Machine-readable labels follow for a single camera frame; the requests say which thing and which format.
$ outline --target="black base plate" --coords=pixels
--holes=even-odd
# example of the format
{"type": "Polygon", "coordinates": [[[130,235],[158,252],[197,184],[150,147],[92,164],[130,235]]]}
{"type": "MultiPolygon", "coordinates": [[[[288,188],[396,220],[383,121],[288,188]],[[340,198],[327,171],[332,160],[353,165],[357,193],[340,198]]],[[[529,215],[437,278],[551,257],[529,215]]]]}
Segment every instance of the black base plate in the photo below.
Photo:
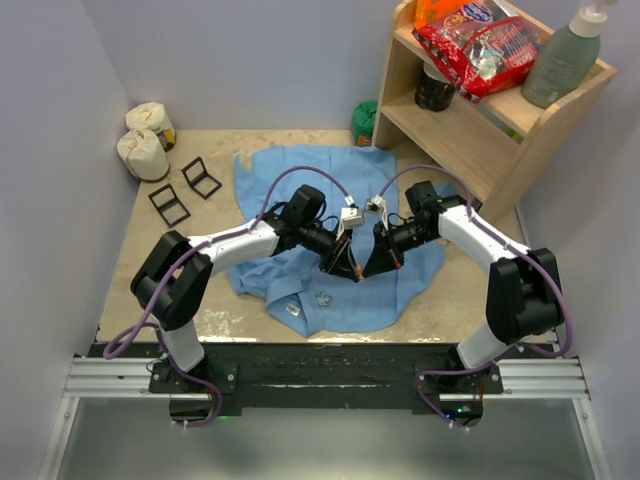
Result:
{"type": "MultiPolygon", "coordinates": [[[[224,394],[224,415],[243,408],[406,409],[430,414],[416,392],[414,375],[421,370],[451,369],[454,344],[203,344],[214,383],[224,394]]],[[[90,356],[102,354],[94,345],[90,356]]],[[[128,357],[159,357],[157,344],[134,344],[128,357]]],[[[524,353],[520,356],[532,357],[524,353]]],[[[198,393],[199,385],[184,382],[164,363],[156,363],[152,393],[198,393]]],[[[440,402],[439,393],[498,394],[499,369],[493,366],[469,376],[427,377],[424,392],[447,409],[462,405],[477,410],[479,402],[440,402]]]]}

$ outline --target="orange package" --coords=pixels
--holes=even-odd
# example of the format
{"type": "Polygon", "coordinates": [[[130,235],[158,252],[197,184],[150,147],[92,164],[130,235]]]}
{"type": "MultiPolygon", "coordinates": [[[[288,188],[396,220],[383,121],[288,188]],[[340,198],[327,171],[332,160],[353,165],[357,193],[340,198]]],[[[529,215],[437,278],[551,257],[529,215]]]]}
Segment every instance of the orange package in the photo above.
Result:
{"type": "Polygon", "coordinates": [[[416,19],[413,25],[417,30],[425,25],[455,12],[471,0],[418,0],[416,3],[416,19]]]}

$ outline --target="table surface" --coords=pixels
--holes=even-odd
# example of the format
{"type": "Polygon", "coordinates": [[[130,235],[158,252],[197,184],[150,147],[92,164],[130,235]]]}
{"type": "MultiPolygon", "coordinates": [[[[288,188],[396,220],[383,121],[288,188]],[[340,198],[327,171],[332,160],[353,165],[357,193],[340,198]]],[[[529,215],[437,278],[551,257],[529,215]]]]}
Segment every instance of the table surface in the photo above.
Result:
{"type": "MultiPolygon", "coordinates": [[[[233,188],[233,161],[240,156],[250,166],[251,155],[273,145],[299,143],[350,145],[346,130],[182,130],[177,133],[174,149],[168,153],[171,171],[159,183],[142,183],[133,207],[129,228],[122,246],[113,283],[97,334],[98,341],[108,341],[133,325],[141,309],[129,291],[131,279],[138,271],[160,236],[169,229],[148,199],[149,193],[170,182],[176,194],[191,212],[191,217],[176,226],[185,236],[204,235],[225,230],[243,221],[233,188]],[[196,157],[202,157],[209,172],[223,187],[208,200],[200,198],[185,182],[180,169],[196,157]]],[[[410,143],[401,145],[398,169],[429,158],[410,143]]],[[[400,178],[400,192],[418,181],[449,181],[442,174],[425,170],[412,171],[400,178]]],[[[409,210],[400,196],[400,214],[409,210]]],[[[496,226],[521,241],[515,219],[510,215],[496,226]]],[[[236,295],[226,274],[212,277],[207,286],[196,327],[200,341],[239,342],[459,342],[485,322],[487,277],[462,250],[446,242],[446,263],[431,286],[418,295],[398,318],[395,325],[370,333],[332,333],[321,331],[309,338],[300,336],[271,317],[264,300],[236,295]]],[[[155,341],[144,329],[138,341],[155,341]]]]}

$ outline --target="green bottle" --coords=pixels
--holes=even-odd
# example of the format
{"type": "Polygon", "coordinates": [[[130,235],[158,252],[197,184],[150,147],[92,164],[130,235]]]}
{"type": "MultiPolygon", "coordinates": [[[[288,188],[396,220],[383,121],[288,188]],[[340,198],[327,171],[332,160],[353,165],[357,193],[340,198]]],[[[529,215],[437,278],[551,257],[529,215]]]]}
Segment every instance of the green bottle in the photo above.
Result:
{"type": "Polygon", "coordinates": [[[600,53],[600,31],[607,20],[604,5],[617,0],[595,1],[554,33],[538,55],[522,87],[522,95],[529,102],[549,107],[578,88],[593,67],[600,53]]]}

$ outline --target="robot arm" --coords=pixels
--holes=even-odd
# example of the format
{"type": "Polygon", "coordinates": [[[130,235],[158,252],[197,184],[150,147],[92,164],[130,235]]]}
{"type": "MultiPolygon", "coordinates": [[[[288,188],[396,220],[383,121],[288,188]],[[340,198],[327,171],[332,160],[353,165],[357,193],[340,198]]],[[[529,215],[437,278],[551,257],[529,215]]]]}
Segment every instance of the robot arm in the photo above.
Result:
{"type": "Polygon", "coordinates": [[[192,247],[203,241],[209,243],[184,264],[177,278],[169,281],[152,310],[167,349],[186,372],[206,363],[193,318],[209,277],[238,263],[277,255],[298,245],[320,256],[322,271],[353,281],[401,268],[406,251],[437,238],[461,247],[489,276],[487,323],[456,348],[455,360],[465,368],[483,365],[513,344],[563,322],[557,299],[546,282],[487,231],[539,263],[559,285],[551,252],[532,251],[477,215],[470,221],[461,197],[441,198],[430,182],[414,185],[406,196],[414,217],[400,226],[389,224],[381,197],[367,202],[365,210],[379,213],[382,219],[374,227],[374,249],[364,270],[351,253],[352,229],[364,223],[362,210],[355,205],[342,209],[337,231],[329,231],[316,219],[324,195],[303,185],[280,213],[269,212],[255,225],[252,220],[204,237],[185,238],[175,231],[165,234],[133,279],[131,290],[146,307],[169,267],[192,247]]]}
{"type": "Polygon", "coordinates": [[[397,227],[389,224],[383,199],[367,202],[365,210],[381,214],[382,220],[374,227],[374,249],[363,276],[401,268],[404,252],[437,238],[462,248],[489,276],[487,323],[456,348],[456,360],[464,368],[490,362],[515,343],[563,323],[557,299],[544,279],[504,245],[540,264],[559,286],[556,259],[549,250],[533,251],[511,240],[473,210],[471,221],[461,197],[441,198],[431,182],[415,184],[406,197],[414,217],[397,227]]]}
{"type": "Polygon", "coordinates": [[[337,232],[332,232],[316,219],[324,202],[322,192],[303,185],[280,213],[268,212],[255,225],[251,220],[213,235],[186,238],[171,231],[160,238],[131,282],[131,291],[143,308],[171,265],[191,248],[208,243],[163,287],[152,309],[167,350],[183,371],[191,372],[203,363],[204,350],[193,319],[209,277],[247,260],[303,245],[321,257],[322,271],[353,281],[362,278],[351,252],[351,235],[353,228],[364,223],[363,213],[354,205],[344,208],[337,232]]]}

